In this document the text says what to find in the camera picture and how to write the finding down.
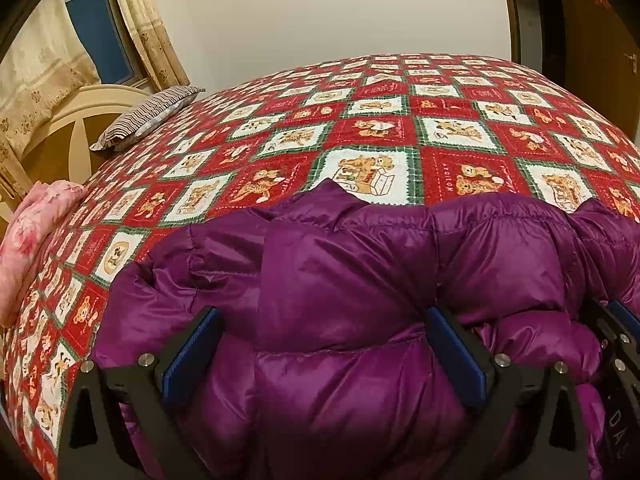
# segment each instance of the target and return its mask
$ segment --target pink blanket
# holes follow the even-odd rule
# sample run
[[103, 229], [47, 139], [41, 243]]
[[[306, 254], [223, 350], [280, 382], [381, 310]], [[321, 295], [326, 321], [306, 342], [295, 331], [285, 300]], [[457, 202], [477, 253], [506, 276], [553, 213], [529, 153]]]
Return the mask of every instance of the pink blanket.
[[20, 203], [0, 246], [0, 325], [10, 327], [49, 251], [50, 234], [84, 198], [83, 186], [66, 180], [36, 182]]

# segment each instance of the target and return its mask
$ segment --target wooden door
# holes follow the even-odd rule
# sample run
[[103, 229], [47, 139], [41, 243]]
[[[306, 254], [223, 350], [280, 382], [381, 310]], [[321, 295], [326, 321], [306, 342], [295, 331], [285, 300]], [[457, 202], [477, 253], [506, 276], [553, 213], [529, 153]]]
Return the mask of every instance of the wooden door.
[[562, 0], [565, 88], [635, 140], [640, 117], [640, 49], [606, 0]]

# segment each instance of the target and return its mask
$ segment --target blue gripper pad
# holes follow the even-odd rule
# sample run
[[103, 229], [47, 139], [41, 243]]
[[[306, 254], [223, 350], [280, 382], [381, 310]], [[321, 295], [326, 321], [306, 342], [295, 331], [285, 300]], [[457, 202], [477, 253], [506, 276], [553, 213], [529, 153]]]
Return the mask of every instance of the blue gripper pad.
[[462, 404], [475, 410], [484, 408], [486, 376], [437, 307], [431, 307], [424, 313], [424, 328], [427, 341]]
[[636, 343], [640, 344], [640, 319], [631, 312], [626, 306], [619, 301], [612, 301], [607, 305], [611, 313], [618, 318], [631, 335], [635, 338]]
[[191, 333], [162, 376], [162, 403], [185, 406], [202, 380], [224, 332], [222, 314], [212, 308]]

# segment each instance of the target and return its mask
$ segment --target metal pin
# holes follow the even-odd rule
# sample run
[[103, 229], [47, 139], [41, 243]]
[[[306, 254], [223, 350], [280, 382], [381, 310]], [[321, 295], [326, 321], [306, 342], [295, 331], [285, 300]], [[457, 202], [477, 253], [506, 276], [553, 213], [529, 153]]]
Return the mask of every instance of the metal pin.
[[140, 366], [147, 367], [147, 366], [151, 366], [155, 360], [156, 358], [154, 357], [153, 354], [144, 353], [138, 358], [138, 364]]
[[94, 366], [95, 366], [95, 363], [94, 363], [93, 361], [91, 361], [91, 360], [87, 360], [87, 361], [85, 361], [84, 363], [82, 363], [82, 364], [80, 365], [80, 371], [81, 371], [83, 374], [87, 374], [87, 373], [89, 373], [91, 370], [93, 370], [93, 369], [94, 369]]
[[500, 368], [506, 368], [511, 365], [511, 358], [507, 354], [496, 354], [494, 356], [494, 362]]
[[565, 374], [569, 371], [569, 366], [564, 361], [558, 361], [554, 365], [554, 368], [556, 369], [556, 372], [558, 372], [559, 374]]

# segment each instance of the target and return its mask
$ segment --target red checkered bedspread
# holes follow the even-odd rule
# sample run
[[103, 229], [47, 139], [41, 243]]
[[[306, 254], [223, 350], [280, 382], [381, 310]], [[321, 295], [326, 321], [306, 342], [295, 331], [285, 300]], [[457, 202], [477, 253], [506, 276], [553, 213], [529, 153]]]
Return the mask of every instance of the red checkered bedspread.
[[564, 89], [500, 59], [359, 57], [196, 102], [92, 177], [6, 336], [12, 430], [45, 478], [116, 273], [182, 225], [325, 178], [375, 203], [508, 191], [567, 212], [597, 196], [640, 216], [639, 150]]

